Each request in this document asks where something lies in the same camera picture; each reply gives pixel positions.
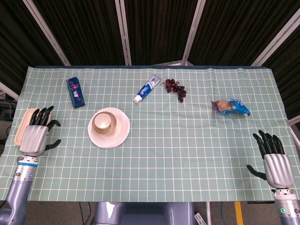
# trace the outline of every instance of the red grapes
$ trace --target red grapes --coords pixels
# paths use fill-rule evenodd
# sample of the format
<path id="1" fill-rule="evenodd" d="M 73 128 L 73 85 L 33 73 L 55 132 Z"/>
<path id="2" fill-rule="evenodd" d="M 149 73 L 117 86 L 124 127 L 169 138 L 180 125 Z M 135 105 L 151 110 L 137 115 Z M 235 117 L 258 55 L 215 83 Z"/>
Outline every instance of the red grapes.
<path id="1" fill-rule="evenodd" d="M 179 81 L 175 81 L 174 79 L 166 79 L 163 84 L 165 85 L 168 93 L 171 91 L 177 92 L 178 100 L 183 102 L 183 98 L 187 95 L 187 92 L 184 90 L 184 86 L 179 86 Z"/>

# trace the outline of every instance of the robot finger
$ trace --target robot finger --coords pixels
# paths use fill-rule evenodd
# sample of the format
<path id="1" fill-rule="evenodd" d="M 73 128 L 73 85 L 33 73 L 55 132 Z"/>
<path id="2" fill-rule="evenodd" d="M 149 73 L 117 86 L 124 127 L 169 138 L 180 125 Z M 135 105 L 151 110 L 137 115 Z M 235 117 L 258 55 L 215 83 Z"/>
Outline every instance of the robot finger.
<path id="1" fill-rule="evenodd" d="M 272 137 L 269 133 L 266 133 L 266 138 L 267 138 L 267 141 L 268 141 L 268 143 L 269 143 L 269 146 L 270 146 L 271 149 L 272 149 L 272 152 L 278 154 L 278 151 L 277 151 L 277 148 L 276 148 L 276 146 L 275 146 L 273 137 Z"/>
<path id="2" fill-rule="evenodd" d="M 49 114 L 50 114 L 50 112 L 52 111 L 53 108 L 54 108 L 54 106 L 50 106 L 50 107 L 46 110 L 46 112 L 44 113 L 43 119 L 42 119 L 42 122 L 41 122 L 41 125 L 42 125 L 42 126 L 46 126 L 47 121 L 48 121 L 48 118 L 49 118 Z"/>
<path id="3" fill-rule="evenodd" d="M 282 146 L 282 143 L 281 143 L 280 139 L 276 135 L 273 135 L 273 140 L 275 142 L 275 146 L 278 150 L 278 153 L 284 155 L 285 151 L 283 149 L 283 146 Z"/>
<path id="4" fill-rule="evenodd" d="M 264 159 L 264 155 L 267 154 L 267 152 L 266 152 L 266 149 L 265 149 L 262 139 L 257 134 L 253 134 L 253 137 L 256 139 L 256 141 L 258 143 L 259 151 L 261 152 L 262 158 Z"/>
<path id="5" fill-rule="evenodd" d="M 53 144 L 48 144 L 45 147 L 45 151 L 56 148 L 61 142 L 61 139 L 56 140 Z"/>
<path id="6" fill-rule="evenodd" d="M 261 179 L 263 179 L 263 180 L 267 180 L 267 176 L 266 176 L 265 173 L 256 171 L 256 170 L 253 169 L 253 167 L 250 166 L 250 165 L 247 165 L 247 169 L 248 169 L 249 172 L 252 173 L 254 176 L 256 176 L 256 177 L 258 177 L 258 178 L 261 178 Z"/>
<path id="7" fill-rule="evenodd" d="M 36 120 L 36 122 L 35 122 L 34 125 L 41 125 L 42 118 L 43 118 L 43 115 L 44 115 L 44 112 L 46 111 L 46 109 L 47 109 L 47 108 L 44 108 L 44 109 L 42 109 L 42 110 L 39 112 L 39 114 L 38 114 L 38 116 L 37 116 L 37 120 Z"/>
<path id="8" fill-rule="evenodd" d="M 60 127 L 60 123 L 57 120 L 51 120 L 47 125 L 48 131 L 50 131 L 54 127 L 54 125 Z"/>
<path id="9" fill-rule="evenodd" d="M 33 112 L 32 116 L 31 116 L 31 119 L 30 119 L 30 122 L 29 122 L 29 125 L 34 125 L 35 124 L 38 112 L 39 112 L 39 109 L 36 109 L 36 111 Z"/>
<path id="10" fill-rule="evenodd" d="M 273 150 L 272 150 L 272 148 L 271 148 L 271 146 L 270 146 L 270 144 L 268 142 L 268 139 L 266 137 L 266 134 L 263 131 L 261 131 L 261 130 L 259 130 L 258 132 L 262 136 L 262 140 L 263 140 L 263 143 L 264 143 L 264 145 L 266 147 L 267 154 L 273 153 Z"/>

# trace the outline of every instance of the snack bag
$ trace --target snack bag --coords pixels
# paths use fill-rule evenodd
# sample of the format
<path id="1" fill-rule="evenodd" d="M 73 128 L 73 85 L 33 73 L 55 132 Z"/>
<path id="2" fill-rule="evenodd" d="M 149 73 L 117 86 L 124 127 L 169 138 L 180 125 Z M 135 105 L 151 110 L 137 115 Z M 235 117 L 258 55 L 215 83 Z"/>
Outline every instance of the snack bag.
<path id="1" fill-rule="evenodd" d="M 234 99 L 222 99 L 215 102 L 211 102 L 217 112 L 221 115 L 230 113 L 246 113 L 250 116 L 250 111 L 243 105 L 242 101 Z"/>

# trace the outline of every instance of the robotic arm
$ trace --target robotic arm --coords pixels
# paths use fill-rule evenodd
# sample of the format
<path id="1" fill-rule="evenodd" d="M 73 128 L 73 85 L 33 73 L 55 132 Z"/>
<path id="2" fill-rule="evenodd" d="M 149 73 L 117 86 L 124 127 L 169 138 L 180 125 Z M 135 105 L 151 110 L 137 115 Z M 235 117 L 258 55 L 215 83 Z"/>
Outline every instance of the robotic arm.
<path id="1" fill-rule="evenodd" d="M 266 180 L 275 188 L 272 190 L 275 197 L 275 204 L 279 213 L 282 225 L 300 225 L 300 202 L 294 191 L 289 189 L 295 184 L 290 160 L 285 155 L 280 139 L 259 130 L 262 139 L 253 134 L 258 143 L 262 155 L 265 173 L 258 172 L 252 166 L 247 169 L 254 176 Z"/>
<path id="2" fill-rule="evenodd" d="M 11 209 L 0 210 L 0 225 L 22 225 L 25 222 L 26 202 L 34 179 L 38 159 L 45 150 L 56 148 L 60 139 L 55 143 L 46 145 L 46 139 L 50 129 L 60 123 L 52 120 L 48 125 L 47 121 L 53 106 L 41 111 L 37 109 L 30 120 L 29 126 L 25 128 L 20 152 L 22 157 L 18 158 L 18 166 L 10 185 L 6 202 Z"/>

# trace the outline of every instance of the green tablecloth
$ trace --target green tablecloth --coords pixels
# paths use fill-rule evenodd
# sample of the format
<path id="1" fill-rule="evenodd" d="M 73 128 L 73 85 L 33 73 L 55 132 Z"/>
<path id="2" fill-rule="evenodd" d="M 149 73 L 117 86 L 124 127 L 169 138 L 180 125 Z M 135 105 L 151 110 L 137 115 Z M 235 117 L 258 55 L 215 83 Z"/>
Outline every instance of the green tablecloth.
<path id="1" fill-rule="evenodd" d="M 157 86 L 142 102 L 133 97 L 156 74 L 186 87 L 184 103 Z M 66 79 L 78 77 L 85 106 L 74 109 Z M 251 111 L 219 115 L 211 101 L 237 98 Z M 266 181 L 250 175 L 246 164 L 263 172 L 252 133 L 276 134 L 289 156 L 296 186 L 299 159 L 286 123 L 284 106 L 270 69 L 39 69 L 29 67 L 12 129 L 0 158 L 0 197 L 5 199 L 19 147 L 17 127 L 28 108 L 53 105 L 61 122 L 48 143 L 58 148 L 39 158 L 29 200 L 41 201 L 235 201 L 270 200 Z M 131 129 L 115 149 L 89 139 L 95 112 L 117 107 Z"/>

